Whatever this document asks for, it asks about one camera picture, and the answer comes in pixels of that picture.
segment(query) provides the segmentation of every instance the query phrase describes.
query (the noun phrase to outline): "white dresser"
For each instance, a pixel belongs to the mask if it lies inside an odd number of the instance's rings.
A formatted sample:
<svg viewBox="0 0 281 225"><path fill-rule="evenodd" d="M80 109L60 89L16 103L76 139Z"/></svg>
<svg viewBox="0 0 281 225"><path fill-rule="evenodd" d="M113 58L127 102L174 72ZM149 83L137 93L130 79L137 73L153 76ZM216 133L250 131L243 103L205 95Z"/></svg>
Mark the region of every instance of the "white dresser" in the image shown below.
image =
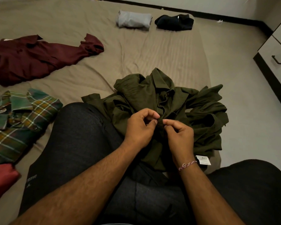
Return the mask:
<svg viewBox="0 0 281 225"><path fill-rule="evenodd" d="M260 47L254 60L281 102L281 24Z"/></svg>

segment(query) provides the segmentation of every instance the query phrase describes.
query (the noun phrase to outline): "folded black clothing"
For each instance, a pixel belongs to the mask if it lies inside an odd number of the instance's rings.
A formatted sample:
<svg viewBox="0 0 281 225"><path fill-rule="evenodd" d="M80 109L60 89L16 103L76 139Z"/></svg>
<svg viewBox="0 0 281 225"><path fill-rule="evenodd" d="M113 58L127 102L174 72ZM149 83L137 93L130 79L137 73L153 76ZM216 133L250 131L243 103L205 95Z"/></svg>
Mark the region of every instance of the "folded black clothing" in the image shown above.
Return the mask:
<svg viewBox="0 0 281 225"><path fill-rule="evenodd" d="M171 31L191 30L193 28L194 19L189 15L179 14L177 16L162 15L155 20L158 28Z"/></svg>

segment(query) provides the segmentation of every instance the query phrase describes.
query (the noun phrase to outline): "hand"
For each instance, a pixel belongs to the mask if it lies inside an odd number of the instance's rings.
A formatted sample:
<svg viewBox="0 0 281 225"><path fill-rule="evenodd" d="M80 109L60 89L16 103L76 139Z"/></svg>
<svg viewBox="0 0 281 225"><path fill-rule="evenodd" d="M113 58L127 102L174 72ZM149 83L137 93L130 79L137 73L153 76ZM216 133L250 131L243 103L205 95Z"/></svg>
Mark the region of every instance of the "hand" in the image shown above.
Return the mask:
<svg viewBox="0 0 281 225"><path fill-rule="evenodd" d="M169 147L177 168L184 163L195 161L194 130L180 121L164 119L163 124L168 134Z"/></svg>
<svg viewBox="0 0 281 225"><path fill-rule="evenodd" d="M160 118L160 115L148 108L131 115L127 122L127 130L123 143L133 146L139 152L149 144L157 124L156 119L158 118ZM149 124L146 125L144 119L150 121Z"/></svg>

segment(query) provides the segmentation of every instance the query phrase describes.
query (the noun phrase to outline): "bed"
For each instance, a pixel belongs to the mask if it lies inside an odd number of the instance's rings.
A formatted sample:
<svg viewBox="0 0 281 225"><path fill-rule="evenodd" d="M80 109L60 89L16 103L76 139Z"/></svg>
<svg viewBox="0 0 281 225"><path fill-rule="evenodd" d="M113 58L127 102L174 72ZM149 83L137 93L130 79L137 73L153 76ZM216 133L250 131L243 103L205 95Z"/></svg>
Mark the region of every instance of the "bed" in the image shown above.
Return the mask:
<svg viewBox="0 0 281 225"><path fill-rule="evenodd" d="M150 30L117 28L115 19L119 10L151 13ZM154 20L163 14L177 15L176 12L97 0L2 0L0 39L39 34L48 42L79 46L89 33L103 43L105 51L54 71L43 79L0 86L0 95L7 90L26 92L36 88L66 105L81 102L82 96L91 93L99 93L101 98L108 96L113 93L116 79L131 73L146 76L155 67L166 73L176 86L195 89L210 86L198 24L195 22L191 31L160 30ZM29 166L43 151L51 130L52 124L17 163L16 169L22 177L0 199L0 225L17 217ZM218 151L211 163L208 173L220 167Z"/></svg>

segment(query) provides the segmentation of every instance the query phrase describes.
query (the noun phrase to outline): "dark grey pants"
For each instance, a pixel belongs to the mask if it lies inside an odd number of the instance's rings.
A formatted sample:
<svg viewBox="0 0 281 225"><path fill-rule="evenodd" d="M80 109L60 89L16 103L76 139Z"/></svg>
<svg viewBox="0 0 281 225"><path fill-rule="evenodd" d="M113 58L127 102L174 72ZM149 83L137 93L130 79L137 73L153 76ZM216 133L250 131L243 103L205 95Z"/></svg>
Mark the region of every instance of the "dark grey pants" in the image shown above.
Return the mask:
<svg viewBox="0 0 281 225"><path fill-rule="evenodd" d="M117 149L122 141L94 107L81 102L65 106L43 153L30 166L19 215ZM208 178L246 224L281 224L281 171L274 165L245 160ZM136 159L96 222L104 223L196 222L183 185L171 183Z"/></svg>

